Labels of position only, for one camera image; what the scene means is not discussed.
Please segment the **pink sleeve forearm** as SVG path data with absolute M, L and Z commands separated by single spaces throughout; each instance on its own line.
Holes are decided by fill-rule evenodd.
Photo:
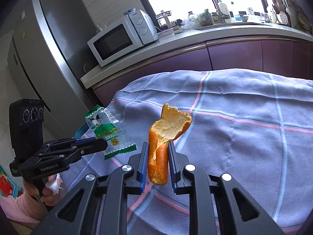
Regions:
M 46 211 L 27 192 L 14 198 L 1 196 L 1 208 L 10 221 L 34 229 L 46 216 Z

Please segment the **left hand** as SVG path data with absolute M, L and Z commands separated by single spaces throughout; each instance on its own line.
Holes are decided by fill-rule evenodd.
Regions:
M 25 180 L 23 180 L 23 186 L 25 191 L 34 198 L 40 198 L 40 201 L 44 203 L 46 206 L 55 206 L 60 200 L 60 193 L 56 193 L 56 189 L 60 189 L 62 184 L 62 180 L 59 174 L 55 174 L 48 177 L 48 187 L 44 187 L 41 190 Z

